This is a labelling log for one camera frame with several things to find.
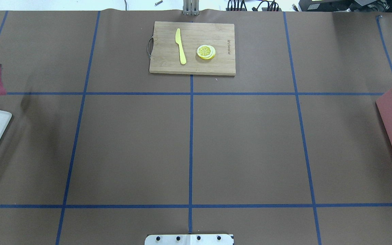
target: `white label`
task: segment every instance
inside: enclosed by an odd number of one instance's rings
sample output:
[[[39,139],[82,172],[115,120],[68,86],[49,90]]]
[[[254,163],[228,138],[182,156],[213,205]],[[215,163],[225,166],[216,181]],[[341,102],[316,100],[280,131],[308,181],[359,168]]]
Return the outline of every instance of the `white label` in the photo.
[[[308,10],[318,9],[319,6],[320,6],[320,3],[310,4],[310,6],[308,6]]]

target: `lemon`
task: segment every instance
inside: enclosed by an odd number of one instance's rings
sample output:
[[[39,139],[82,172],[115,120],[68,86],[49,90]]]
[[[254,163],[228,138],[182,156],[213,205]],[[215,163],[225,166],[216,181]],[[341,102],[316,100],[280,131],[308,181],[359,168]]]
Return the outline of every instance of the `lemon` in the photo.
[[[197,55],[204,60],[210,60],[216,55],[216,49],[211,45],[201,45],[197,48]]]

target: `white bracket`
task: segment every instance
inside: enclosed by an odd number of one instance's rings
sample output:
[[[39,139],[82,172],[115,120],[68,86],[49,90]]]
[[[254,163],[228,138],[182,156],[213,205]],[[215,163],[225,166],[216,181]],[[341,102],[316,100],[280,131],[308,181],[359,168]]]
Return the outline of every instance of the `white bracket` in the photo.
[[[184,15],[199,15],[199,0],[184,0],[182,13]]]
[[[149,235],[145,245],[234,245],[232,234]]]

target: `gray tabletop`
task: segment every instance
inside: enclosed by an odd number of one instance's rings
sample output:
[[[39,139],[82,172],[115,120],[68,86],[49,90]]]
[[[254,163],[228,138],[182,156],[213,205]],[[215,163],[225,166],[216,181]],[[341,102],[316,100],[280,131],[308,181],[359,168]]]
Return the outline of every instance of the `gray tabletop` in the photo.
[[[0,12],[0,244],[392,244],[392,14]],[[150,74],[154,21],[235,24],[234,77]]]

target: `blue grid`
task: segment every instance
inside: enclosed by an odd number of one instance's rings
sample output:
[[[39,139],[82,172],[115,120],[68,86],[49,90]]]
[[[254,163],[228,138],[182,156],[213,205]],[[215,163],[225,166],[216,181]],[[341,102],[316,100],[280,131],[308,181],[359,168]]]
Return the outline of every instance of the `blue grid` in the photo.
[[[0,26],[0,35],[3,30],[5,21],[7,19],[9,11],[6,11],[3,17],[3,20],[1,22]],[[300,96],[380,96],[383,93],[301,93],[297,89],[297,83],[296,83],[296,75],[294,72],[294,62],[293,62],[293,55],[291,52],[291,45],[290,45],[290,38],[288,34],[288,24],[287,24],[287,17],[285,12],[283,12],[283,20],[284,20],[284,26],[285,26],[285,34],[286,34],[286,39],[287,39],[287,46],[288,46],[288,54],[290,58],[290,66],[291,66],[291,75],[293,79],[293,84],[294,84],[294,93],[195,93],[193,91],[193,75],[190,75],[190,92],[189,93],[137,93],[137,92],[87,92],[87,85],[88,85],[88,80],[89,80],[89,75],[90,75],[90,68],[92,65],[92,59],[93,59],[93,53],[95,50],[95,41],[96,41],[96,34],[98,32],[98,25],[99,25],[99,19],[100,19],[101,11],[98,11],[97,18],[96,18],[96,25],[95,25],[95,32],[93,35],[93,41],[92,41],[92,48],[90,52],[90,58],[88,62],[88,67],[87,67],[87,73],[86,73],[86,79],[84,83],[84,90],[83,92],[67,92],[67,93],[60,93],[60,92],[9,92],[7,93],[8,95],[82,95],[82,100],[81,100],[81,106],[80,106],[80,111],[79,111],[79,116],[78,116],[78,123],[77,123],[77,128],[75,132],[75,139],[73,141],[73,149],[72,149],[72,155],[70,158],[70,165],[69,165],[69,171],[67,174],[67,182],[66,182],[66,188],[64,190],[64,198],[63,198],[63,203],[62,205],[0,205],[0,208],[56,208],[56,209],[61,209],[61,216],[60,216],[60,221],[59,221],[59,229],[58,233],[56,236],[56,245],[59,244],[60,241],[60,235],[61,235],[61,230],[63,227],[63,221],[64,221],[64,212],[66,209],[76,209],[76,208],[82,208],[82,209],[92,209],[92,208],[114,208],[114,209],[146,209],[146,208],[186,208],[188,209],[189,213],[189,233],[192,232],[192,209],[193,208],[312,208],[314,211],[314,222],[315,222],[315,227],[316,227],[316,235],[317,235],[317,241],[319,245],[322,244],[321,236],[320,236],[320,228],[319,228],[319,218],[317,215],[317,208],[343,208],[343,207],[392,207],[392,203],[316,203],[315,201],[315,196],[314,196],[314,187],[312,183],[312,174],[311,174],[311,168],[309,164],[309,158],[308,158],[308,150],[307,150],[307,144],[306,144],[306,137],[305,137],[305,129],[303,126],[303,121],[302,121],[302,112],[300,109]],[[378,27],[378,31],[380,34],[380,38],[382,41],[382,46],[384,49],[384,52],[386,54],[391,72],[392,72],[392,62],[389,57],[388,50],[386,48],[386,44],[384,41],[384,37],[382,34],[381,26],[379,23],[379,19],[382,18],[382,16],[377,16],[376,17],[376,23]],[[81,127],[81,119],[82,119],[82,114],[83,114],[83,109],[84,109],[84,101],[85,97],[89,95],[164,95],[164,96],[190,96],[190,147],[189,147],[189,203],[187,205],[68,205],[67,204],[67,194],[69,191],[69,186],[70,186],[70,177],[72,175],[72,168],[74,164],[74,158],[75,158],[75,152],[76,152],[76,147],[78,143],[78,135],[79,135],[79,130]],[[308,172],[308,182],[309,182],[309,188],[310,188],[310,195],[311,195],[311,200],[312,203],[300,203],[300,204],[236,204],[236,205],[194,205],[193,204],[193,101],[194,101],[194,96],[295,96],[296,98],[296,105],[297,105],[297,113],[298,113],[298,118],[299,118],[299,124],[300,124],[300,131],[302,135],[302,142],[303,142],[303,148],[304,148],[304,154],[305,154],[305,161],[306,161],[306,166],[307,166],[307,172]]]

